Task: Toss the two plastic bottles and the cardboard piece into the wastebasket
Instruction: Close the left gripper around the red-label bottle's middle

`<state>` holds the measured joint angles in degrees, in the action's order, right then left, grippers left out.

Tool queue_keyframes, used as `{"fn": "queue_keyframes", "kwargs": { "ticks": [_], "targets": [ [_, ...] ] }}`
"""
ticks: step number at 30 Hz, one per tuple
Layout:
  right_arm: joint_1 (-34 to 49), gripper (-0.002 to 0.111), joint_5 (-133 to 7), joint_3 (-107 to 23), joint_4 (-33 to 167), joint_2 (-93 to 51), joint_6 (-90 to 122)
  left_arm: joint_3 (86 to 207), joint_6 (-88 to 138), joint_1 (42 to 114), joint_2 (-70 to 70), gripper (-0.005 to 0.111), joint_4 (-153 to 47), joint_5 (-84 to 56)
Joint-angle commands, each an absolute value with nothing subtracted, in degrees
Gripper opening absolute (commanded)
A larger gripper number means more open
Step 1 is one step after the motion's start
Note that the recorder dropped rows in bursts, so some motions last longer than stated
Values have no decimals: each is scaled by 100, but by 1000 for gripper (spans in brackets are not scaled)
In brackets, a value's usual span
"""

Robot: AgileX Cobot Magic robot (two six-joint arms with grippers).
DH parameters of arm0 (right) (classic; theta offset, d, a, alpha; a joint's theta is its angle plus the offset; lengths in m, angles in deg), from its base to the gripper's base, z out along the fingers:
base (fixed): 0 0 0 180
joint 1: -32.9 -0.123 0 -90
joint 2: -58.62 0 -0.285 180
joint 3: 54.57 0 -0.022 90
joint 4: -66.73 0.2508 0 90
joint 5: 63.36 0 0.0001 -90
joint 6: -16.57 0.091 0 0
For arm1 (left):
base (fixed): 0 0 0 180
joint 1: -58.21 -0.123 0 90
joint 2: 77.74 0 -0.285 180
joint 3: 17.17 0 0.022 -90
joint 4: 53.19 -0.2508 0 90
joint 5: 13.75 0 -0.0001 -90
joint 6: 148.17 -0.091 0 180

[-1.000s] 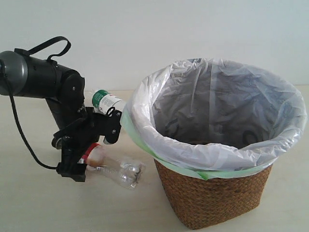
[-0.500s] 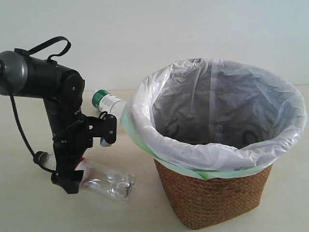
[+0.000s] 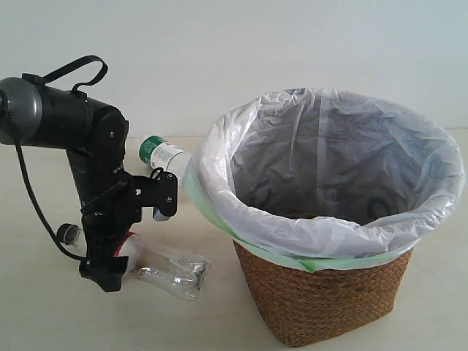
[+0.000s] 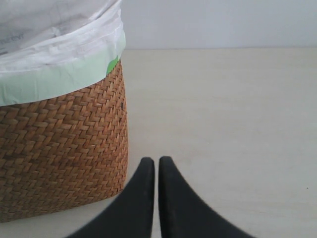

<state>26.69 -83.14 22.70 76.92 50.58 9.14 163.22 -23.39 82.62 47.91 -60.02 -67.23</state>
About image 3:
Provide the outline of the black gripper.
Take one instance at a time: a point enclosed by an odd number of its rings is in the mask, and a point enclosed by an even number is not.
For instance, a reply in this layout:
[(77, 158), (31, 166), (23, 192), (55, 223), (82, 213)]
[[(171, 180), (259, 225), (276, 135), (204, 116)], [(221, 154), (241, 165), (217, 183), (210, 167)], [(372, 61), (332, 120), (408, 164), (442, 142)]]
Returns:
[(150, 176), (130, 175), (91, 168), (80, 182), (81, 213), (86, 237), (86, 256), (80, 276), (104, 292), (121, 290), (128, 257), (119, 256), (123, 240), (141, 208), (153, 208), (155, 222), (165, 222), (178, 207), (178, 178), (157, 167)]

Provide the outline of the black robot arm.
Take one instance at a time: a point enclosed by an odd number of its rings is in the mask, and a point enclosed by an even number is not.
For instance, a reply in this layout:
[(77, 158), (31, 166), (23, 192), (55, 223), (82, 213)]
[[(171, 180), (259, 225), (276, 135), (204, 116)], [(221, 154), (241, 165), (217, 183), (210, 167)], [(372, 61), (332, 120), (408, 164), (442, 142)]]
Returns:
[(116, 252), (130, 227), (152, 207), (166, 217), (177, 210), (178, 181), (162, 171), (131, 175), (123, 166), (129, 123), (119, 109), (73, 89), (46, 86), (38, 76), (1, 80), (1, 143), (14, 145), (26, 171), (22, 148), (64, 149), (81, 204), (86, 256), (84, 279), (105, 292), (121, 288), (128, 259)]

